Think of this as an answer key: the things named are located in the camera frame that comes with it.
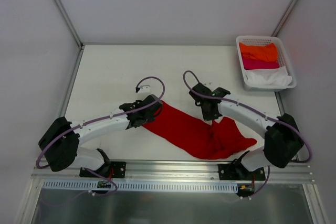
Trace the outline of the red t-shirt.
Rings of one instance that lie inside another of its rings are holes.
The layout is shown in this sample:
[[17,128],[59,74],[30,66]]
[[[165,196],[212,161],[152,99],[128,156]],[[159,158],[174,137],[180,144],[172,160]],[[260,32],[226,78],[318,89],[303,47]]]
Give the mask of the red t-shirt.
[[144,128],[198,159],[226,159],[257,144],[244,137],[230,118],[207,124],[165,102],[162,112]]

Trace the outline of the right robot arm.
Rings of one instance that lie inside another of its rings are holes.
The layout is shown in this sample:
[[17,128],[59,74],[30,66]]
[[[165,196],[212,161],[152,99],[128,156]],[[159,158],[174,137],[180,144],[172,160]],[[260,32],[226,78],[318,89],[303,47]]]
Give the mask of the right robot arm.
[[211,121],[228,117],[252,129],[264,139],[264,145],[246,151],[224,170],[231,179],[247,180],[255,171],[268,165],[285,168],[302,149],[294,118],[285,113],[277,118],[238,101],[223,88],[211,91],[198,83],[189,91],[195,105],[201,108],[203,119]]

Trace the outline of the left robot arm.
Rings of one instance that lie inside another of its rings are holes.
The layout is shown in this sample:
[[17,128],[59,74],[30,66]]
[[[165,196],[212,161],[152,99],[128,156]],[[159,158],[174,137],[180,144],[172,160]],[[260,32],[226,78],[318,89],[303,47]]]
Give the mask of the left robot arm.
[[47,165],[36,166],[50,168],[52,172],[79,168],[81,177],[109,177],[113,174],[113,164],[105,151],[100,148],[90,150],[83,145],[114,131],[153,122],[162,109],[163,102],[151,94],[144,100],[124,103],[96,119],[70,122],[64,116],[57,118],[38,142]]

